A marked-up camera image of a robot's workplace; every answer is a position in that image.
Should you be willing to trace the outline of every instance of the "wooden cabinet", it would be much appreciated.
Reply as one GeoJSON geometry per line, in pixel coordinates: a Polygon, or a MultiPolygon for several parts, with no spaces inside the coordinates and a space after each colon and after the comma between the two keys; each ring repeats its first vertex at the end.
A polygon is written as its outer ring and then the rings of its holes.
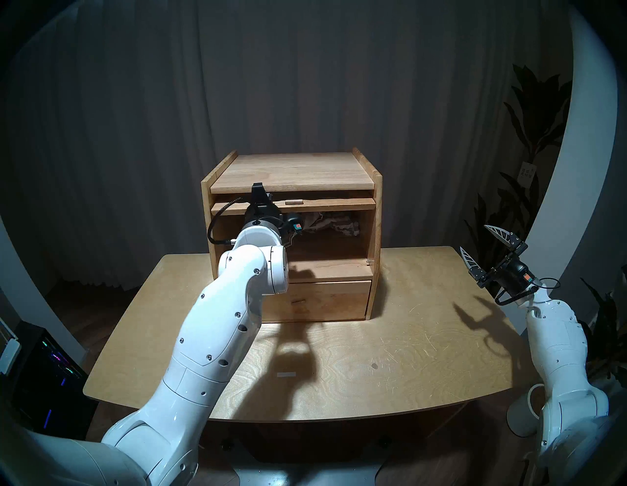
{"type": "MultiPolygon", "coordinates": [[[[255,182],[285,213],[350,211],[359,236],[328,229],[303,232],[287,248],[290,288],[267,297],[264,322],[370,319],[379,278],[382,177],[359,152],[265,154],[231,152],[201,183],[206,228],[211,218],[255,182]]],[[[217,220],[216,239],[235,238],[248,203],[235,203],[217,220]]],[[[209,244],[214,278],[229,247],[209,244]]]]}

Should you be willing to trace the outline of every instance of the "black cable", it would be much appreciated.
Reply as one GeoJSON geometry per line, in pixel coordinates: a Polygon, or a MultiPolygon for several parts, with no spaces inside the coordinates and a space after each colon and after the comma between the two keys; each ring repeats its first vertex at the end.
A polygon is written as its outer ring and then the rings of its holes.
{"type": "Polygon", "coordinates": [[[518,295],[514,295],[512,298],[508,298],[507,300],[499,300],[501,298],[501,296],[505,293],[505,289],[501,290],[501,292],[494,298],[494,302],[496,302],[498,305],[507,305],[507,304],[511,304],[512,302],[516,302],[518,299],[526,297],[528,295],[531,295],[532,293],[534,293],[536,290],[538,290],[538,287],[536,287],[535,285],[533,287],[530,287],[528,290],[525,290],[524,292],[521,292],[518,295]]]}
{"type": "Polygon", "coordinates": [[[556,278],[553,278],[553,277],[544,277],[544,278],[541,278],[540,280],[538,280],[538,282],[541,282],[543,280],[555,280],[555,287],[543,287],[542,285],[538,285],[539,288],[552,289],[552,288],[560,288],[562,286],[560,281],[558,279],[556,279],[556,278]]]}
{"type": "Polygon", "coordinates": [[[234,200],[232,200],[230,203],[226,203],[224,206],[222,206],[219,211],[216,213],[216,215],[211,218],[211,222],[209,223],[209,228],[207,228],[207,238],[209,238],[209,241],[213,244],[213,245],[230,245],[231,244],[231,240],[214,240],[211,237],[211,231],[213,230],[213,226],[215,226],[216,221],[218,220],[218,218],[220,217],[220,215],[225,212],[232,204],[237,203],[238,201],[243,201],[244,198],[242,196],[235,198],[234,200]]]}

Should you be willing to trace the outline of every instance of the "wooden table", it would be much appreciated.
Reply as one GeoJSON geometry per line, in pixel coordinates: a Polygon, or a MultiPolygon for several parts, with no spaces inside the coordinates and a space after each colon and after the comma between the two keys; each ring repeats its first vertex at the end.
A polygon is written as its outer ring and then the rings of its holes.
{"type": "MultiPolygon", "coordinates": [[[[385,248],[372,319],[263,324],[211,418],[331,420],[472,400],[537,379],[529,345],[454,249],[385,248]]],[[[180,326],[211,281],[209,255],[166,255],[104,347],[83,389],[140,408],[180,326]]]]}

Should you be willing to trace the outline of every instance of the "drawer front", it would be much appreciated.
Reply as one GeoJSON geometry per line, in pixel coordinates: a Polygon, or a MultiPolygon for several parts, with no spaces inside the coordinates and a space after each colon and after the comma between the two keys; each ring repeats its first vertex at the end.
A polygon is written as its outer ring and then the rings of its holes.
{"type": "Polygon", "coordinates": [[[364,319],[371,283],[371,280],[292,283],[286,293],[263,298],[263,321],[364,319]]]}

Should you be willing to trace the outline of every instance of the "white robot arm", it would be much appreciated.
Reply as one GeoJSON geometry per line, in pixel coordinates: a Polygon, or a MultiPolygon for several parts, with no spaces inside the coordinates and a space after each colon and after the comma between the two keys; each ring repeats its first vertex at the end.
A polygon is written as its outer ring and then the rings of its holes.
{"type": "Polygon", "coordinates": [[[230,242],[233,249],[220,258],[219,277],[202,290],[185,318],[154,395],[102,439],[137,463],[151,485],[193,478],[207,419],[261,327],[262,296],[287,291],[281,235],[298,232],[300,219],[283,219],[263,186],[255,184],[245,221],[230,242]]]}
{"type": "MultiPolygon", "coordinates": [[[[219,214],[208,229],[212,242],[219,214]]],[[[220,258],[219,277],[198,295],[173,343],[165,375],[140,410],[113,425],[101,443],[8,424],[34,462],[45,464],[40,472],[46,483],[156,486],[191,481],[207,419],[261,327],[263,296],[287,291],[282,237],[301,230],[300,218],[282,215],[261,184],[253,185],[245,221],[236,240],[216,242],[234,246],[220,258]]],[[[21,480],[25,474],[16,472],[12,483],[30,483],[21,480]]]]}
{"type": "MultiPolygon", "coordinates": [[[[463,248],[460,248],[461,257],[479,287],[492,280],[501,285],[503,290],[495,298],[497,304],[515,302],[527,313],[531,358],[544,382],[547,398],[538,430],[535,469],[540,470],[560,455],[556,450],[570,436],[573,426],[580,430],[582,420],[608,415],[608,398],[587,380],[586,335],[575,313],[563,300],[552,300],[542,284],[545,279],[535,278],[519,260],[527,244],[509,231],[485,227],[507,246],[510,250],[507,256],[489,272],[482,270],[463,248]],[[500,301],[504,292],[511,298],[500,301]]],[[[572,442],[572,447],[579,442],[572,442]]],[[[576,469],[569,468],[571,473],[576,469]]],[[[566,479],[561,477],[552,483],[566,479]]]]}

